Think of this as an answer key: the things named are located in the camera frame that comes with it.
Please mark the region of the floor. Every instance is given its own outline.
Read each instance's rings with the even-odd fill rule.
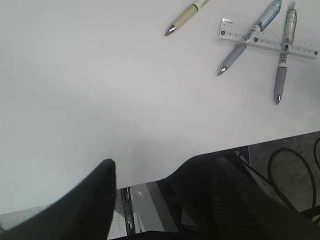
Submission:
[[[316,185],[319,187],[317,199],[320,199],[320,170],[313,157],[313,146],[318,138],[320,138],[320,132],[252,145],[249,147],[251,165],[265,177],[268,177],[267,166],[272,153],[280,148],[293,149],[300,153],[310,165]],[[320,145],[317,152],[320,156]],[[272,169],[275,182],[298,211],[309,209],[312,204],[311,181],[308,172],[299,159],[292,153],[281,153],[275,159]],[[268,194],[283,204],[273,190],[266,183],[261,182]],[[0,233],[1,225],[5,230],[8,230],[41,212],[46,207],[42,206],[0,215]],[[116,239],[126,235],[121,195],[118,191],[108,239]]]
[[[268,177],[267,168],[270,156],[280,148],[290,148],[301,154],[312,170],[317,191],[317,205],[320,204],[320,170],[318,169],[313,148],[315,141],[320,138],[320,132],[286,139],[265,142],[250,146],[251,165],[265,177]],[[320,157],[320,144],[317,149]],[[304,164],[290,152],[282,152],[272,165],[272,174],[275,183],[285,196],[291,201],[295,208],[301,212],[312,206],[312,185]],[[274,191],[262,181],[268,193],[279,203],[283,202]]]

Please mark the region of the clear ruler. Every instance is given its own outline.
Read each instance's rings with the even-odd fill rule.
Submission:
[[[252,25],[234,22],[227,18],[222,18],[219,39],[228,40],[234,43],[241,43],[243,36],[249,31]],[[281,52],[283,32],[266,28],[263,32],[252,37],[247,46],[259,49],[265,49],[275,52]],[[304,57],[308,59],[316,59],[320,55],[320,43],[305,37],[294,37],[294,42],[289,49],[289,54]]]

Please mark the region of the ballpoint pen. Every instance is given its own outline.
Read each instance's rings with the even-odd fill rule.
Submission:
[[[169,27],[165,36],[168,36],[181,28],[193,15],[195,15],[204,5],[210,0],[197,0],[194,4],[188,7]]]
[[[284,93],[286,76],[287,76],[287,58],[288,50],[292,46],[295,39],[296,25],[297,25],[297,10],[296,3],[293,2],[286,14],[286,23],[284,28],[284,35],[282,41],[282,50],[280,54],[279,67],[276,73],[276,80],[274,86],[274,102],[279,105],[282,95]]]
[[[248,33],[243,37],[242,43],[237,44],[233,51],[228,55],[228,57],[221,64],[217,75],[220,76],[225,73],[232,64],[241,56],[241,54],[246,50],[246,44],[250,41],[250,39],[260,33],[263,32],[266,27],[272,22],[272,20],[278,15],[280,12],[282,5],[282,0],[275,0],[271,3],[271,5],[267,8],[267,10],[262,14],[262,16],[255,22],[255,24],[251,27]]]

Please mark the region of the beige pen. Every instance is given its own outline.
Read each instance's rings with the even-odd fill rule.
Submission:
[[[194,4],[188,7],[169,27],[165,36],[172,34],[174,31],[178,30],[185,24],[193,15],[195,15],[204,5],[206,5],[210,0],[197,0]]]

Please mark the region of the cable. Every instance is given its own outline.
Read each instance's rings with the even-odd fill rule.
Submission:
[[[318,149],[318,144],[320,143],[320,138],[318,138],[314,145],[313,145],[313,157],[314,160],[316,162],[316,165],[320,171],[320,163],[318,160],[318,155],[317,155],[317,149]],[[317,204],[317,186],[316,186],[316,181],[314,178],[314,175],[311,171],[311,168],[309,166],[309,164],[307,163],[306,159],[299,154],[298,152],[296,152],[295,150],[292,150],[290,148],[280,148],[278,150],[276,150],[270,157],[269,161],[268,161],[268,167],[267,167],[267,174],[268,174],[268,178],[264,177],[261,173],[259,173],[258,171],[256,171],[253,167],[251,167],[248,163],[246,163],[245,161],[242,161],[243,165],[245,165],[247,168],[249,168],[251,171],[253,171],[257,176],[259,176],[261,179],[263,179],[267,184],[269,184],[275,191],[275,193],[279,196],[279,198],[283,201],[283,203],[291,210],[295,211],[298,213],[298,210],[293,206],[293,204],[290,202],[290,200],[281,192],[281,190],[278,188],[277,184],[275,183],[273,174],[272,174],[272,166],[273,163],[275,161],[275,158],[278,154],[282,153],[282,152],[289,152],[294,154],[296,157],[298,157],[302,163],[304,164],[306,170],[308,171],[309,177],[311,179],[311,183],[312,183],[312,207],[311,210],[313,212],[313,215],[309,216],[309,220],[312,221],[312,218],[315,216],[315,212],[316,212],[316,204]],[[317,218],[313,223],[318,224],[320,223],[320,217]]]

